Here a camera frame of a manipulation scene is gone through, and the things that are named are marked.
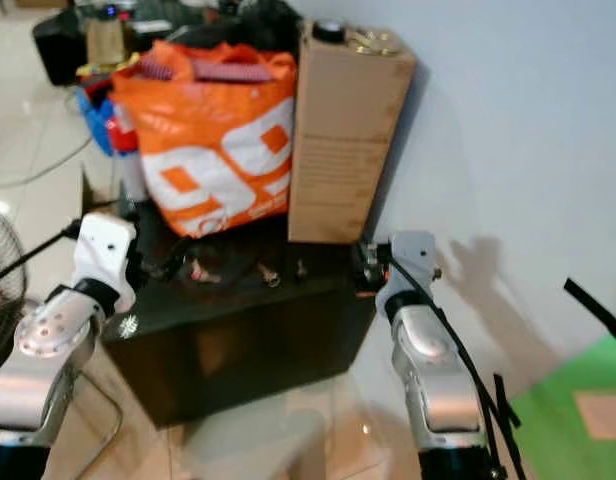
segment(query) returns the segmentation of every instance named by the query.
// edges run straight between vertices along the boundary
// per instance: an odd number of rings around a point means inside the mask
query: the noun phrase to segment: tiled floor
[[[65,108],[68,92],[48,83],[31,40],[32,25],[49,12],[9,9],[7,17],[0,14],[0,183],[39,171],[88,135],[83,121]],[[34,183],[0,189],[0,201],[26,248],[80,214],[82,168],[103,197],[113,195],[112,162],[94,145]],[[30,262],[30,296],[43,298],[69,278],[72,250],[70,241],[62,241]],[[125,415],[118,438],[87,479],[417,478],[403,419],[371,415],[351,375],[235,408],[201,424],[156,431],[104,352],[97,351],[87,370],[120,402]],[[72,478],[113,424],[113,410],[79,381],[44,478]],[[382,425],[391,425],[387,431],[405,439],[398,452],[393,454],[394,442],[386,441]]]

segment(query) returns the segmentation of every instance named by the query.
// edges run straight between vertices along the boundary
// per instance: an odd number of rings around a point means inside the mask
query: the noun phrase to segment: orange bag
[[[287,53],[156,42],[171,81],[113,76],[134,123],[146,185],[180,235],[208,233],[288,209],[297,67]],[[274,81],[195,82],[191,59],[259,64]]]

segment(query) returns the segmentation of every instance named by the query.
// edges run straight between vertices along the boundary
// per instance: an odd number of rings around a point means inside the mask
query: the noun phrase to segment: green surface
[[[610,337],[512,402],[523,425],[515,438],[539,480],[616,479],[616,441],[594,440],[575,393],[616,392],[616,341]]]

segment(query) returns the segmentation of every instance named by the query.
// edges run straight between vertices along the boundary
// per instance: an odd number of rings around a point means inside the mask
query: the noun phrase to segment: red object
[[[117,117],[112,117],[106,122],[106,129],[113,148],[118,152],[134,152],[139,148],[137,133],[134,130],[123,132]]]

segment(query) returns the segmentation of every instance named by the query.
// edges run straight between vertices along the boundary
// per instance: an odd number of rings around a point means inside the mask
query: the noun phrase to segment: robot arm
[[[434,237],[398,233],[391,249],[393,258],[431,296]],[[376,303],[391,325],[392,363],[405,386],[423,480],[505,478],[503,471],[491,468],[484,414],[473,379],[424,295],[391,267]]]
[[[76,372],[92,355],[106,319],[133,305],[126,270],[135,237],[128,222],[86,215],[75,249],[72,286],[55,290],[18,324],[12,352],[0,368],[0,471],[7,478],[43,474]],[[36,475],[39,466],[41,474]],[[13,469],[21,468],[26,473],[13,476]]]

